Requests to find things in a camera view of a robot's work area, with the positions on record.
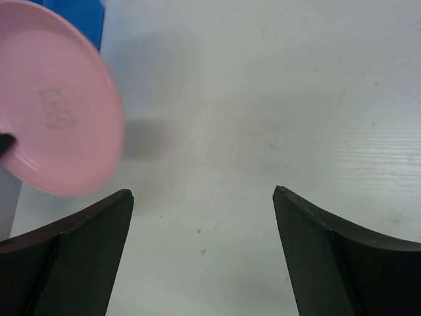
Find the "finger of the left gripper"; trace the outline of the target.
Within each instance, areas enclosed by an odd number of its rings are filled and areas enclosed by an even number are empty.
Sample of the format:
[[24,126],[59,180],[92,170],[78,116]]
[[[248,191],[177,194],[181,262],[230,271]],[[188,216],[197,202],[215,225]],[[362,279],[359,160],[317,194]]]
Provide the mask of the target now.
[[16,143],[16,138],[12,134],[0,134],[0,156],[4,156]]

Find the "pink plate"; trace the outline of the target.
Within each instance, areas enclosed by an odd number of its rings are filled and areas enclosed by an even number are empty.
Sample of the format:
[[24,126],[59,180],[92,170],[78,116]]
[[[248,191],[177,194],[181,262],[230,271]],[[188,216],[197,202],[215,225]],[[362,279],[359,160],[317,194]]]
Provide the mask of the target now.
[[1,2],[1,159],[21,181],[78,196],[104,185],[124,147],[118,88],[95,46],[69,21],[30,1]]

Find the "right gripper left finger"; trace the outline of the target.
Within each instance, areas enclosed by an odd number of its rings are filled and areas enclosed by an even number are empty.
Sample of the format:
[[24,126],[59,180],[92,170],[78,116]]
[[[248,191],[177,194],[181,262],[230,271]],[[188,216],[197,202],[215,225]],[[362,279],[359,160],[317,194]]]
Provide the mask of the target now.
[[1,241],[1,314],[105,315],[133,209],[132,192],[119,190]]

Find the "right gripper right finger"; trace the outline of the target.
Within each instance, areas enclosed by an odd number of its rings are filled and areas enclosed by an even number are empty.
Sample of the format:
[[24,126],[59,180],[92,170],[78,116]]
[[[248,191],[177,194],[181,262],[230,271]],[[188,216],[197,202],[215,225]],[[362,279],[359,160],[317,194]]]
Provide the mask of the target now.
[[291,190],[273,194],[300,315],[419,315],[420,244],[369,230]]

